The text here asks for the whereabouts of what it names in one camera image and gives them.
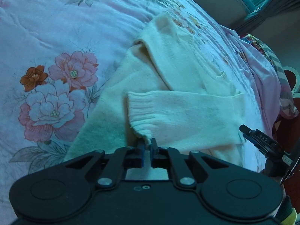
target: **black mechanical device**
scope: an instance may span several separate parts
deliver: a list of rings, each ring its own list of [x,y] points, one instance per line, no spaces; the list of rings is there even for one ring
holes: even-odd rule
[[[267,158],[272,176],[293,174],[299,161],[256,130],[240,127]],[[151,168],[164,168],[168,180],[126,180],[127,170],[143,168],[145,144],[113,154],[98,150],[17,180],[9,199],[18,216],[13,225],[279,225],[275,211],[280,185],[262,175],[199,151],[150,146]]]

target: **bed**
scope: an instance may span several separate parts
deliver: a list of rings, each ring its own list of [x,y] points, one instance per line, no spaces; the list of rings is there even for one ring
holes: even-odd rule
[[[162,11],[245,93],[244,124],[272,135],[281,108],[276,70],[193,0],[0,0],[0,224],[16,218],[13,182],[63,161],[105,82]],[[35,87],[47,84],[54,87],[45,88],[43,104],[57,105],[51,113],[36,104]],[[265,157],[249,142],[241,148],[243,167],[261,171]]]

